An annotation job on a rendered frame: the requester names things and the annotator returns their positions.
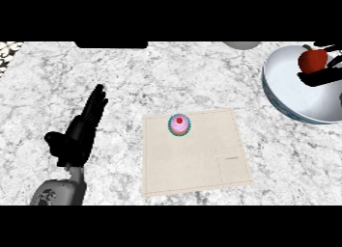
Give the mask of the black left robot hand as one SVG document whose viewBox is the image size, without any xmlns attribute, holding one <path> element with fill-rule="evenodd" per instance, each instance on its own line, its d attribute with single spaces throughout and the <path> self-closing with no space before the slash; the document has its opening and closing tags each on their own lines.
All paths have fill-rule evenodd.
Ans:
<svg viewBox="0 0 342 247">
<path fill-rule="evenodd" d="M 106 105 L 105 86 L 99 84 L 87 99 L 84 110 L 74 117 L 65 133 L 51 131 L 44 135 L 50 154 L 59 159 L 59 167 L 82 167 L 87 163 Z"/>
</svg>

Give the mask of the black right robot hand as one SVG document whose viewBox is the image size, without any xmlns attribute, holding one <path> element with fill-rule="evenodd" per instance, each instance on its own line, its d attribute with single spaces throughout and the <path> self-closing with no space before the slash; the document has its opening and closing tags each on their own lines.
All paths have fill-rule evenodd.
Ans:
<svg viewBox="0 0 342 247">
<path fill-rule="evenodd" d="M 327 52 L 327 63 L 324 69 L 310 74 L 305 74 L 299 69 L 298 77 L 310 87 L 317 87 L 342 79 L 342 42 L 316 41 L 314 46 Z"/>
</svg>

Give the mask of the red bell pepper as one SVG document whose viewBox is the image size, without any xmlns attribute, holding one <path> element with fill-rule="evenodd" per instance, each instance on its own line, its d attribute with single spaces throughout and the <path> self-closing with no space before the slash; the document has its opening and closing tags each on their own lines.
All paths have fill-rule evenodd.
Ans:
<svg viewBox="0 0 342 247">
<path fill-rule="evenodd" d="M 324 69 L 327 63 L 327 52 L 323 49 L 314 49 L 304 44 L 305 51 L 298 58 L 298 67 L 305 74 L 317 72 Z"/>
</svg>

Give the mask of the white bowl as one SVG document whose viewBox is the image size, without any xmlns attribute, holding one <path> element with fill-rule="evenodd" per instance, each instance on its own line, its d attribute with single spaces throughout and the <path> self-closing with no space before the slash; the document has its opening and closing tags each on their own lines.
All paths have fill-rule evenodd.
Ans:
<svg viewBox="0 0 342 247">
<path fill-rule="evenodd" d="M 262 88 L 270 103 L 280 113 L 307 124 L 342 122 L 342 79 L 310 87 L 298 77 L 298 58 L 305 48 L 289 45 L 279 48 L 262 66 Z"/>
</svg>

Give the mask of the beige placemat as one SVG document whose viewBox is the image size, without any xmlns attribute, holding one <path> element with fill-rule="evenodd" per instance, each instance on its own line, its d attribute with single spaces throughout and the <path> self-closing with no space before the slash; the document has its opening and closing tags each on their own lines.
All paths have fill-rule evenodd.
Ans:
<svg viewBox="0 0 342 247">
<path fill-rule="evenodd" d="M 143 118 L 143 196 L 249 185 L 251 169 L 234 111 L 190 112 L 184 136 L 168 131 L 169 115 Z"/>
</svg>

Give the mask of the grey round object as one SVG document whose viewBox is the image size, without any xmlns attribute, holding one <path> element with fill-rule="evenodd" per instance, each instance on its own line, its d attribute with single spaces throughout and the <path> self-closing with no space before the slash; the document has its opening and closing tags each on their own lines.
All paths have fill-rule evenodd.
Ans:
<svg viewBox="0 0 342 247">
<path fill-rule="evenodd" d="M 258 41 L 226 41 L 226 45 L 237 50 L 249 50 L 259 45 Z"/>
</svg>

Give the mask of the pink cupcake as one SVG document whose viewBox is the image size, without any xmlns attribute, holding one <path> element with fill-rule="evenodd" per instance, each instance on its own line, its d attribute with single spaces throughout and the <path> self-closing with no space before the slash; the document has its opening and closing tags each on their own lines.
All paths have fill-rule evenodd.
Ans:
<svg viewBox="0 0 342 247">
<path fill-rule="evenodd" d="M 184 136 L 192 129 L 190 118 L 184 114 L 175 114 L 168 120 L 168 130 L 174 136 Z"/>
</svg>

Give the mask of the black appliance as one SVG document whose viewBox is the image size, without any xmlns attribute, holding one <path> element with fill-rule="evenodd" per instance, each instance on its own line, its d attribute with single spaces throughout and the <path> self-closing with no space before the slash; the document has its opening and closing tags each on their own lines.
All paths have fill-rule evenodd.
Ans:
<svg viewBox="0 0 342 247">
<path fill-rule="evenodd" d="M 75 41 L 79 48 L 144 49 L 147 41 Z"/>
</svg>

